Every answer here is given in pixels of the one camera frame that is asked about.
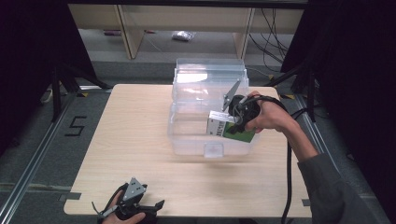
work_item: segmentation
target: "light wood tabletop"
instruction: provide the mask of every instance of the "light wood tabletop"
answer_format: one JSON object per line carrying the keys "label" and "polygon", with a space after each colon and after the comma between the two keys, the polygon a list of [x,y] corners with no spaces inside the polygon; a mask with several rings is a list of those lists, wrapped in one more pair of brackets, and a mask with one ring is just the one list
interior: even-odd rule
{"label": "light wood tabletop", "polygon": [[[250,87],[277,98],[276,90]],[[167,137],[171,85],[115,86],[67,200],[69,215],[94,215],[135,177],[148,189],[141,204],[165,200],[159,217],[281,217],[287,199],[287,141],[264,130],[244,156],[180,156]],[[303,178],[292,156],[289,217],[311,217]]]}

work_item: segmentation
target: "hand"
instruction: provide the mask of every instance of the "hand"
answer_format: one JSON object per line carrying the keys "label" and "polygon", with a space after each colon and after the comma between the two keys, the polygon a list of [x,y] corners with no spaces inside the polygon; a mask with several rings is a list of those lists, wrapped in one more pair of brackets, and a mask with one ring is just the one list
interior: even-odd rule
{"label": "hand", "polygon": [[[260,93],[253,91],[248,96],[260,96]],[[284,132],[288,125],[295,123],[295,120],[279,105],[272,102],[258,100],[257,104],[261,107],[259,116],[249,121],[245,129],[247,131],[256,129],[256,133],[263,129],[275,129]]]}
{"label": "hand", "polygon": [[[119,199],[120,195],[122,193],[122,190],[120,190],[119,193],[117,193],[116,197],[114,197],[113,201],[110,204],[110,207],[116,205],[117,200]],[[133,217],[127,219],[127,220],[120,220],[115,213],[110,214],[105,220],[103,221],[103,224],[136,224],[139,221],[143,220],[145,218],[146,214],[145,213],[138,213],[134,215]]]}

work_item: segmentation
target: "clear plastic container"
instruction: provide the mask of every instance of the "clear plastic container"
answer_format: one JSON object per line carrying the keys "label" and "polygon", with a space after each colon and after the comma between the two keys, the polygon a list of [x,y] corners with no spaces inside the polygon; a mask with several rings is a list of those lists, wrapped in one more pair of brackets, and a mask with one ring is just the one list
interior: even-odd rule
{"label": "clear plastic container", "polygon": [[248,94],[242,60],[177,60],[168,124],[168,137],[177,155],[217,158],[249,153],[257,134],[250,143],[206,134],[210,110],[221,111],[224,95],[237,80],[241,82],[236,94]]}

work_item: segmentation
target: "gray carpet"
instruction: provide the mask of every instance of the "gray carpet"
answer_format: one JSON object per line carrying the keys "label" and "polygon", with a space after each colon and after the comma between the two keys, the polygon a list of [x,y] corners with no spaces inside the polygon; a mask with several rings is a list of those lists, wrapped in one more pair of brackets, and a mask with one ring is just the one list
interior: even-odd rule
{"label": "gray carpet", "polygon": [[[118,83],[141,83],[141,84],[172,84],[174,77],[174,63],[93,63],[97,76],[107,84]],[[250,85],[262,86],[267,83],[273,74],[276,77],[279,73],[268,70],[264,66],[247,66]],[[85,80],[78,80],[80,85],[91,85]],[[280,94],[291,94],[290,85],[292,78],[282,82],[277,86]],[[59,132],[52,143],[49,151],[42,161],[29,190],[24,195],[11,223],[95,223],[94,216],[68,216],[64,213],[64,202],[60,200],[73,185],[78,173],[78,169],[84,159],[86,150],[91,142],[96,125],[101,117],[109,93],[89,93],[87,97],[77,97],[74,99],[64,117]],[[295,100],[281,100],[288,108],[289,112],[298,110]],[[39,145],[45,134],[51,119],[51,104],[38,106],[36,113],[32,116],[30,123],[20,134],[20,145],[10,147],[5,155],[0,158],[0,183],[4,184],[0,191],[1,203],[5,201],[10,192],[6,188],[6,183],[18,181],[21,173],[29,162],[30,158]],[[328,146],[340,174],[350,183],[350,185],[369,204],[378,223],[389,223],[386,219],[375,196],[370,191],[369,186],[361,175],[359,168],[354,161],[346,157],[347,148],[336,128],[332,124],[323,107],[316,109],[318,128]],[[69,128],[75,117],[75,124],[84,126],[80,136],[66,136],[66,134],[77,133],[77,129]],[[306,130],[303,117],[298,119],[303,129]],[[258,223],[279,223],[280,218],[257,219]],[[159,223],[238,223],[237,219],[173,219],[163,218]],[[310,218],[298,218],[292,223],[310,223]]]}

